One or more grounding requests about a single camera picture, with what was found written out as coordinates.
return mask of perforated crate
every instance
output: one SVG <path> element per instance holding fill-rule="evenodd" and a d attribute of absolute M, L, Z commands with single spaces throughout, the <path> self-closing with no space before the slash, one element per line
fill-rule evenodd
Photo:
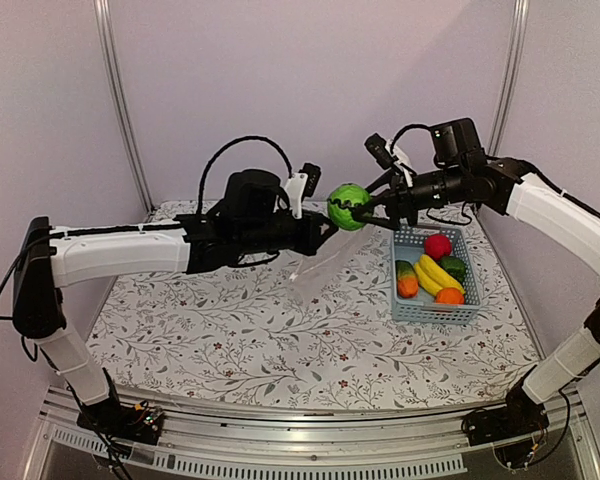
<path fill-rule="evenodd" d="M 467 276 L 463 283 L 466 290 L 464 305 L 434 303 L 434 298 L 422 287 L 414 298 L 400 298 L 396 290 L 396 260 L 406 260 L 415 265 L 424 253 L 424 241 L 430 235 L 442 233 L 449 237 L 453 246 L 452 255 L 467 265 Z M 467 325 L 480 310 L 477 279 L 473 273 L 471 258 L 462 230 L 438 225 L 402 225 L 391 238 L 391 313 L 400 322 L 449 323 Z"/>

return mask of floral pattern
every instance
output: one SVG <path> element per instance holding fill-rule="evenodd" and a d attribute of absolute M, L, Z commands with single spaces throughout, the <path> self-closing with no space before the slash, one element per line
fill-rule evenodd
<path fill-rule="evenodd" d="M 166 202 L 154 220 L 193 208 Z M 501 399 L 538 355 L 480 225 L 464 228 L 483 304 L 468 326 L 391 319 L 390 232 L 376 228 L 307 304 L 287 290 L 291 253 L 261 267 L 120 277 L 88 347 L 120 384 L 195 398 L 328 409 Z"/>

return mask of banana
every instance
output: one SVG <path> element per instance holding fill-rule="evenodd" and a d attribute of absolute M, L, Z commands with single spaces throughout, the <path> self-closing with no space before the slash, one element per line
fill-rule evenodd
<path fill-rule="evenodd" d="M 445 272 L 429 255 L 422 255 L 418 263 L 424 273 L 431 277 L 438 285 L 441 285 L 442 288 L 457 288 L 463 295 L 467 293 L 460 282 Z"/>
<path fill-rule="evenodd" d="M 419 263 L 416 263 L 413 266 L 413 269 L 416 271 L 416 277 L 418 277 L 418 283 L 422 288 L 424 288 L 427 292 L 429 292 L 434 297 L 438 294 L 440 290 L 442 290 L 442 286 L 434 282 L 429 275 L 424 273 L 422 267 Z"/>

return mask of red fruit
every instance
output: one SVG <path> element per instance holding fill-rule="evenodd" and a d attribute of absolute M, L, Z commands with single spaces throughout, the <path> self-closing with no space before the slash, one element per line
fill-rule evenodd
<path fill-rule="evenodd" d="M 446 255 L 451 255 L 451 240 L 438 233 L 424 241 L 424 252 L 436 262 Z"/>

